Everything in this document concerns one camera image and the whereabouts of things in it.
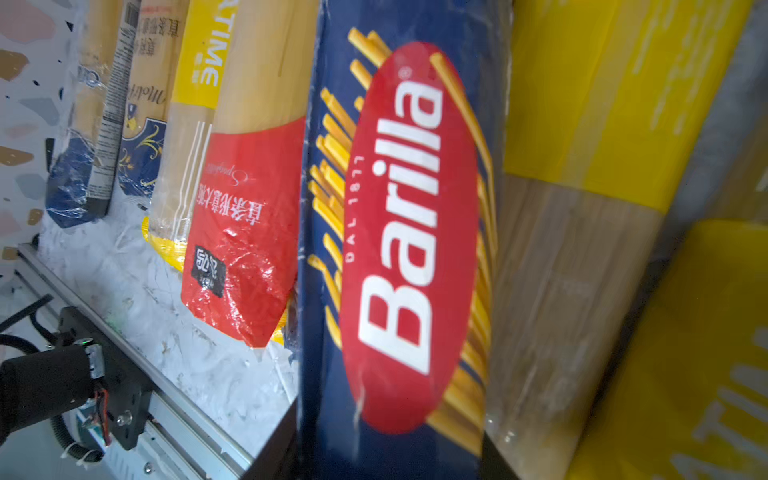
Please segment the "yellow label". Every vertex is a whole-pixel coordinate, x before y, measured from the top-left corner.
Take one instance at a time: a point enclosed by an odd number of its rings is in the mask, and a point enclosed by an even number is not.
[[[505,171],[666,212],[751,3],[517,2]]]
[[[163,260],[176,270],[184,272],[184,255],[187,253],[187,242],[174,242],[149,233],[149,217],[144,217],[144,222],[141,223],[141,234],[144,235],[144,241],[149,243],[163,257]]]
[[[568,480],[768,478],[768,227],[696,225]]]
[[[191,0],[173,102],[216,109],[238,3]]]

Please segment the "blue pasta box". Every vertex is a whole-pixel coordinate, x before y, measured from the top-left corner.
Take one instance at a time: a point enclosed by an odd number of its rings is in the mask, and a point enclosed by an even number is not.
[[[509,3],[324,0],[300,218],[310,478],[476,478]]]

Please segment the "terrazzo wall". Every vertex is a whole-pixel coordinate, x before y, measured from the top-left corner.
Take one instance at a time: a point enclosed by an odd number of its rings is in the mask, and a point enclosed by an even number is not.
[[[40,229],[73,1],[0,0],[0,284]]]

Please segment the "barilla logo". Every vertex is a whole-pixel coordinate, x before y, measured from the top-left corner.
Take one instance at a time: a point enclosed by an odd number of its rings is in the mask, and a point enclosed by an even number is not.
[[[475,284],[475,144],[429,62],[436,52],[414,42],[376,72],[346,173],[344,363],[362,418],[388,434],[440,403]]]

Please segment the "plastic-wrapped spaghetti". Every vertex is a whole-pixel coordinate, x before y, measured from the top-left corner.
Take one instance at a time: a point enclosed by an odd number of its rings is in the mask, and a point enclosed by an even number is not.
[[[296,282],[318,0],[243,2],[197,191],[181,300],[264,347]]]
[[[190,0],[145,238],[184,268],[194,199],[219,101],[239,0]]]
[[[750,2],[515,3],[488,437],[568,469]]]
[[[148,205],[163,156],[170,93],[189,0],[141,4],[131,83],[125,107],[118,180],[127,195]]]
[[[323,2],[297,308],[317,478],[477,478],[507,5]]]
[[[768,478],[768,116],[643,311],[568,480]]]
[[[131,69],[139,0],[80,0],[65,87],[65,121],[55,144],[45,208],[62,228],[103,217]]]

